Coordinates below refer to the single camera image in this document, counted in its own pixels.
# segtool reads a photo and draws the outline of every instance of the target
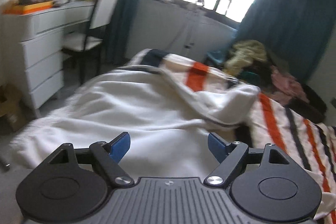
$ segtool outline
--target ribbed gray panel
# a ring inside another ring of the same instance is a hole
[[[258,223],[232,204],[226,192],[198,178],[141,178],[116,190],[95,215],[78,224],[250,224]]]

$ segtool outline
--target drawer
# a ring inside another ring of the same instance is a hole
[[[71,24],[74,22],[89,20],[92,9],[92,6],[65,9],[65,23]]]
[[[36,34],[43,33],[47,30],[51,30],[63,25],[65,25],[64,9],[34,15],[34,27]]]
[[[29,90],[33,90],[43,81],[62,69],[62,54],[55,54],[43,59],[26,70]]]
[[[26,68],[61,50],[62,31],[49,32],[23,43]]]
[[[59,71],[51,78],[43,82],[39,87],[33,90],[31,100],[35,109],[43,105],[51,96],[53,96],[63,86],[63,71]]]

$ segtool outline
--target desk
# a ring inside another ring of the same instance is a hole
[[[92,8],[92,2],[75,1],[27,15],[2,16],[7,80],[22,91],[37,117],[39,107],[63,86],[64,28],[88,21]]]

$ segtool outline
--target triangular cutout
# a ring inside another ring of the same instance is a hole
[[[268,162],[270,164],[289,164],[288,160],[275,149],[270,150]]]
[[[66,164],[69,162],[68,151],[61,150],[51,161],[50,164]]]

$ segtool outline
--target striped blanket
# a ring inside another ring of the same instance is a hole
[[[236,78],[220,70],[160,50],[143,50],[129,64],[167,68],[176,82],[195,92],[206,90],[223,93],[239,84]],[[334,128],[323,124],[315,125],[262,93],[246,117],[246,125],[248,130],[244,131],[244,138],[248,137],[253,147],[264,148],[266,143],[275,143],[319,183],[323,192],[322,202],[325,204],[320,206],[322,209],[319,208],[315,219],[336,224]]]

